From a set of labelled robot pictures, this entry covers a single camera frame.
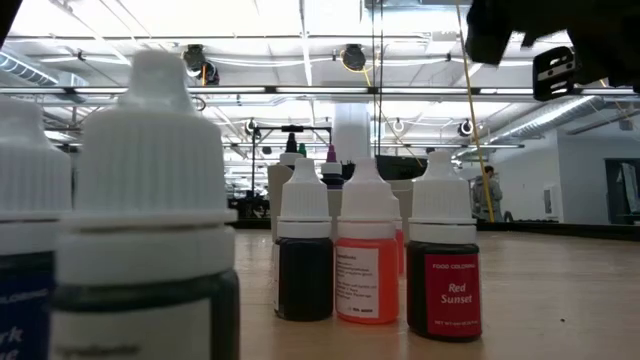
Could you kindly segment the black aluminium table frame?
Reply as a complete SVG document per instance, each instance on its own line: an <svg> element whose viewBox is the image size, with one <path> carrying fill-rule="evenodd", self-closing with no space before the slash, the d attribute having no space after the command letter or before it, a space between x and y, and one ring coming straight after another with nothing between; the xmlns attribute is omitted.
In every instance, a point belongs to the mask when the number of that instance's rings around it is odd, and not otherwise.
<svg viewBox="0 0 640 360"><path fill-rule="evenodd" d="M302 236L303 238L331 238L336 227L332 222L324 225L298 224L286 225L285 234ZM594 238L640 242L640 226L632 225L589 225L564 224L544 221L534 222L503 222L485 223L477 225L480 232L524 232L553 236L569 236L580 238Z"/></svg>

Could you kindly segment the distant black workstation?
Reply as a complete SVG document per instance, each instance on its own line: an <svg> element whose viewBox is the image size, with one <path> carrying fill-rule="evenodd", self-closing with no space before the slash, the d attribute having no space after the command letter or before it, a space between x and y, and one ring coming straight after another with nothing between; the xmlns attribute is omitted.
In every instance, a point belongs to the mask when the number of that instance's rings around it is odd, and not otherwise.
<svg viewBox="0 0 640 360"><path fill-rule="evenodd" d="M231 197L228 205L238 214L239 220L269 220L271 218L270 201L264 196Z"/></svg>

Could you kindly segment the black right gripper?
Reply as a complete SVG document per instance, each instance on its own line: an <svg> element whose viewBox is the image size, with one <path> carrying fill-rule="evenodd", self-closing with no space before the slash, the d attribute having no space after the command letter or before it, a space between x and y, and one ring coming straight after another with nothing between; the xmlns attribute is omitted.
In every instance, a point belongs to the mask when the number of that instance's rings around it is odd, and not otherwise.
<svg viewBox="0 0 640 360"><path fill-rule="evenodd" d="M473 0L466 16L465 50L473 62L499 65L513 26L500 0ZM566 31L580 66L580 84L606 78L640 93L640 0L516 0L514 29L528 44ZM533 59L533 97L546 102L574 89L575 56L566 46Z"/></svg>

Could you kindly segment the large purple-tipped coloring bottle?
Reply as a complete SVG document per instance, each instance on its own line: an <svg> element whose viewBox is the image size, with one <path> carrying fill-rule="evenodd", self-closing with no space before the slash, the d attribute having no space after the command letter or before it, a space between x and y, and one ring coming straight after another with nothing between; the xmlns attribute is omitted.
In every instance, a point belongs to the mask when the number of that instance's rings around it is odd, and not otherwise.
<svg viewBox="0 0 640 360"><path fill-rule="evenodd" d="M340 190L343 187L342 164L337 161L333 145L328 147L326 161L321 165L321 181L329 190Z"/></svg>

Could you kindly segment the person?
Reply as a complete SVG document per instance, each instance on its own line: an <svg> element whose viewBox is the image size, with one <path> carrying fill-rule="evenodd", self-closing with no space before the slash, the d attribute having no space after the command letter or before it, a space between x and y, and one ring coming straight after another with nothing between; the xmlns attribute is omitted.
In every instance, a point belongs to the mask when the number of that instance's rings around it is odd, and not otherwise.
<svg viewBox="0 0 640 360"><path fill-rule="evenodd" d="M479 175L475 178L472 188L474 209L479 218L489 222L491 218L495 222L503 222L501 212L501 200L503 193L499 182L494 178L494 167L484 167L486 176Z"/></svg>

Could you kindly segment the small black food coloring bottle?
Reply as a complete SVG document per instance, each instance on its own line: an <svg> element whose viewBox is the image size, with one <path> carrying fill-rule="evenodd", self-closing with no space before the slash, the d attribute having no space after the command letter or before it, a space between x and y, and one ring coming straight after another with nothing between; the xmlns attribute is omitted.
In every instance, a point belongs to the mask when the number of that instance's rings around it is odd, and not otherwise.
<svg viewBox="0 0 640 360"><path fill-rule="evenodd" d="M273 247L274 312L284 320L327 319L334 306L334 250L328 190L312 159L295 161L283 184Z"/></svg>

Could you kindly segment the small bottle dark blue label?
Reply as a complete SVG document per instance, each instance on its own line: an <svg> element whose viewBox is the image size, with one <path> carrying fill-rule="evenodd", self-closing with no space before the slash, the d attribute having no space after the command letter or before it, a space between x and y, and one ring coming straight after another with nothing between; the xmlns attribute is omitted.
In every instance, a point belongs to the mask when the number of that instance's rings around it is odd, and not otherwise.
<svg viewBox="0 0 640 360"><path fill-rule="evenodd" d="M71 159L42 110L0 96L0 360L47 360L59 219L71 210Z"/></svg>

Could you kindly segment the black distant monitor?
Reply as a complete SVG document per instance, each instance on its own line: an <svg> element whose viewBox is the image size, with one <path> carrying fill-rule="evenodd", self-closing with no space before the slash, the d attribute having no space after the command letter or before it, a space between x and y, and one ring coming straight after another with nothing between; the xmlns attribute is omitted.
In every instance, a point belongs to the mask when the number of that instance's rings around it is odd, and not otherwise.
<svg viewBox="0 0 640 360"><path fill-rule="evenodd" d="M380 177L384 180L409 180L424 174L425 159L414 157L380 155L374 157Z"/></svg>

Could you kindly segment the white building column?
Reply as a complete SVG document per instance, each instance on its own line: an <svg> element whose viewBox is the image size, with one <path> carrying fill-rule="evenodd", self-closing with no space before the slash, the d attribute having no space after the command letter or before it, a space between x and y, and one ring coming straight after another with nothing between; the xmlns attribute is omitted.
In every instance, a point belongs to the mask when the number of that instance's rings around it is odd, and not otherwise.
<svg viewBox="0 0 640 360"><path fill-rule="evenodd" d="M371 116L365 103L336 103L332 143L343 164L371 156Z"/></svg>

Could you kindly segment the light grey plastic bin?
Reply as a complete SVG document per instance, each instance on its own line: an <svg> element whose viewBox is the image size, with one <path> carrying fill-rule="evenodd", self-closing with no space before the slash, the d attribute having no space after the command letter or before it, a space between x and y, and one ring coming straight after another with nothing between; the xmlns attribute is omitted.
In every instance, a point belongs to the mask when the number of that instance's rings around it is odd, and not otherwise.
<svg viewBox="0 0 640 360"><path fill-rule="evenodd" d="M268 174L268 194L271 209L271 230L272 238L277 237L277 221L281 214L282 206L282 188L283 185L289 181L293 174L293 170L284 165L276 164L269 166L267 169ZM390 184L394 196L398 199L400 210L400 223L401 231L404 236L403 241L407 243L409 241L409 223L408 217L411 215L412 207L412 195L413 195L413 181L412 179L406 180L387 180ZM332 217L332 232L331 238L333 241L338 239L337 234L337 217L341 212L342 203L342 190L341 189L328 189L328 205L329 215Z"/></svg>

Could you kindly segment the small dark food coloring bottle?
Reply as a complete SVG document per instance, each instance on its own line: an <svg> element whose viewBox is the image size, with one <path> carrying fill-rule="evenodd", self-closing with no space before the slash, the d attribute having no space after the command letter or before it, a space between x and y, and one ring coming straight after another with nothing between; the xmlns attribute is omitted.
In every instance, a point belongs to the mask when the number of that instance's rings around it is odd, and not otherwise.
<svg viewBox="0 0 640 360"><path fill-rule="evenodd" d="M50 360L239 360L235 211L221 132L175 55L142 51L83 126L56 244Z"/></svg>

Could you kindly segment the silver ceiling air duct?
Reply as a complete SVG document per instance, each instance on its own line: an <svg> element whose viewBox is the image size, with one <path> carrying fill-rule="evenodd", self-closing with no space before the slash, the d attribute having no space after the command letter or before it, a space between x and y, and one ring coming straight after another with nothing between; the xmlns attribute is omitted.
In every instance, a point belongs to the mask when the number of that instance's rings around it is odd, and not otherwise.
<svg viewBox="0 0 640 360"><path fill-rule="evenodd" d="M5 50L0 50L0 71L21 78L35 86L57 86L59 84L56 71Z"/></svg>
<svg viewBox="0 0 640 360"><path fill-rule="evenodd" d="M605 105L605 101L599 96L579 97L546 105L519 118L505 131L493 134L487 142L494 144L516 138L537 136L577 118L602 110Z"/></svg>

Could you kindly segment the distant black frame rig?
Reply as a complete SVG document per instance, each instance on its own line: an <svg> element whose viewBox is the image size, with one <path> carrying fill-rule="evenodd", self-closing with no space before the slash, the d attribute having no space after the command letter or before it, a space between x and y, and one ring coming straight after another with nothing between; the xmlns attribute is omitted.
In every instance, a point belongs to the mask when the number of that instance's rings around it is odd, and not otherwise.
<svg viewBox="0 0 640 360"><path fill-rule="evenodd" d="M255 191L255 172L256 172L256 151L257 144L263 143L270 134L274 131L280 131L283 133L294 133L295 137L297 133L303 133L305 131L312 132L316 135L318 139L321 140L322 143L332 145L332 128L331 127L314 127L314 126L303 126L303 125L282 125L282 126L259 126L261 129L262 138L258 141L253 141L251 138L251 143L253 147L251 148L251 164L252 164L252 175L251 175L251 191ZM279 164L279 158L277 162L277 166L286 167ZM269 190L269 201L270 201L270 209L271 209L271 219L273 221L277 220L277 217L280 214L281 210L281 193L282 186L275 181L275 176L271 170L268 170L268 190Z"/></svg>

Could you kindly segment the small Red Sunset labelled bottle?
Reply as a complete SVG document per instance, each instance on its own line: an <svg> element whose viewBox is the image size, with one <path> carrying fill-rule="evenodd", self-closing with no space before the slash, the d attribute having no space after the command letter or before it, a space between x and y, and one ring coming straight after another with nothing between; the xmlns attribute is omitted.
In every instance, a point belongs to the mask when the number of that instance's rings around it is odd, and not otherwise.
<svg viewBox="0 0 640 360"><path fill-rule="evenodd" d="M482 335L481 282L476 221L469 184L447 151L428 155L413 184L406 245L406 302L410 330L446 342Z"/></svg>

